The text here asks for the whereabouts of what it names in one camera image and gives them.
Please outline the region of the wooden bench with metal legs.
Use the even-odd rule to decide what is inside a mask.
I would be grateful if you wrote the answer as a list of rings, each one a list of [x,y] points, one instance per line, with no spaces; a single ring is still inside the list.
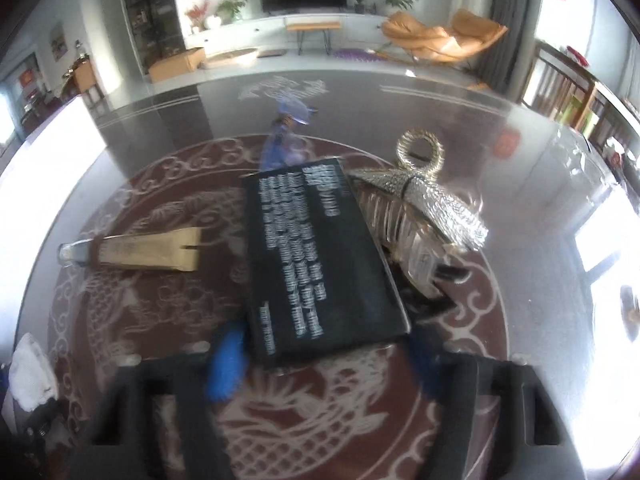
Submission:
[[[305,40],[308,35],[318,32],[322,36],[323,50],[326,55],[333,52],[332,34],[342,29],[340,21],[315,21],[315,22],[286,22],[285,30],[294,32],[297,54],[304,52]]]

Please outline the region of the wooden dining chair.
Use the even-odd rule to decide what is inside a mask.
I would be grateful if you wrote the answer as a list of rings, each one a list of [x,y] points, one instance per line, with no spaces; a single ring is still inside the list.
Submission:
[[[538,40],[520,96],[529,110],[579,131],[596,98],[597,79],[568,54]]]

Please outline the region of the green potted plant left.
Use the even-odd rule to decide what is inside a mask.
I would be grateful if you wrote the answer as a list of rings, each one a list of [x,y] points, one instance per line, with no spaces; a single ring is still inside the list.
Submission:
[[[239,20],[242,10],[250,0],[221,0],[216,6],[215,14],[224,24],[234,23]]]

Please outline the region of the black rectangular box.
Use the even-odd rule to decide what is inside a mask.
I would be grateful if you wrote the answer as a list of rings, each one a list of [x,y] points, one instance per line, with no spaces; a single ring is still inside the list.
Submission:
[[[337,158],[242,180],[255,359],[293,365],[397,340],[410,322]]]

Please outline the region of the dark display shelf cabinet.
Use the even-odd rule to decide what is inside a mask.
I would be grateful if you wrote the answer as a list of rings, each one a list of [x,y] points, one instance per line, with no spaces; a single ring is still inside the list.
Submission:
[[[186,50],[175,0],[122,0],[122,3],[143,75],[156,62]]]

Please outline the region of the white tv cabinet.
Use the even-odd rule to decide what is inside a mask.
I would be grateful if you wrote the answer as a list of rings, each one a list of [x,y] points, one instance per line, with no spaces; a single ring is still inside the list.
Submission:
[[[356,13],[306,13],[268,16],[215,24],[184,38],[188,50],[202,48],[207,56],[242,49],[288,50],[302,54],[341,49],[379,51],[390,46],[382,32],[386,17]]]

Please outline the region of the orange lounge chair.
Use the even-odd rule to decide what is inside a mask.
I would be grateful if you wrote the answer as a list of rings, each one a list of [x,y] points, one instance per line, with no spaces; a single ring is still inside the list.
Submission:
[[[493,46],[509,30],[489,18],[459,9],[447,26],[426,26],[411,14],[398,11],[381,26],[385,38],[412,58],[455,63]]]

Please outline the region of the grey curtain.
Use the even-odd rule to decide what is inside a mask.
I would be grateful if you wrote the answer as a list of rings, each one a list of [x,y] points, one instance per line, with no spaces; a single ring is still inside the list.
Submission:
[[[522,90],[536,39],[541,0],[491,0],[490,18],[506,33],[480,55],[478,74],[492,91],[515,101]]]

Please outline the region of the red flower arrangement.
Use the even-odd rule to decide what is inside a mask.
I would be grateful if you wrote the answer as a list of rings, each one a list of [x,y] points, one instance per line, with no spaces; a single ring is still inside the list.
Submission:
[[[191,9],[184,12],[184,15],[190,22],[190,31],[192,34],[196,34],[205,29],[208,8],[209,1],[203,0],[200,4],[194,4]]]

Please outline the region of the gold cosmetic tube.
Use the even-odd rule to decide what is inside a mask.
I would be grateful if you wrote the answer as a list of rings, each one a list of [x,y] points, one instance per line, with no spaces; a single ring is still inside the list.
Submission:
[[[62,244],[58,262],[90,268],[193,272],[198,268],[201,228],[161,233],[97,236]]]

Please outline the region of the rhinestone gold hair claw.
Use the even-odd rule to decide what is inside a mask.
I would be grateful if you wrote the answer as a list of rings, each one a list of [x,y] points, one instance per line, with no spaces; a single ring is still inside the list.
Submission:
[[[445,149],[434,133],[404,132],[393,168],[350,170],[359,206],[372,235],[410,292],[440,304],[439,282],[462,284],[469,273],[447,258],[478,252],[488,237],[480,207],[437,182]]]

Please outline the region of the grey knit work glove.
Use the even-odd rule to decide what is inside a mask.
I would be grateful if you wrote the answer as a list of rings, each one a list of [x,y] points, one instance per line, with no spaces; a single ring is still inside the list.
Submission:
[[[49,400],[58,400],[58,381],[46,352],[32,334],[18,342],[9,369],[9,389],[25,412],[35,411]]]

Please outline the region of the cardboard box on floor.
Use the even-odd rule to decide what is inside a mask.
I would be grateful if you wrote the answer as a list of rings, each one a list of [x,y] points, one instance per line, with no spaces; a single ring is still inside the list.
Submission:
[[[149,68],[149,76],[152,83],[157,84],[166,79],[195,72],[204,60],[203,48],[186,50],[154,63]]]

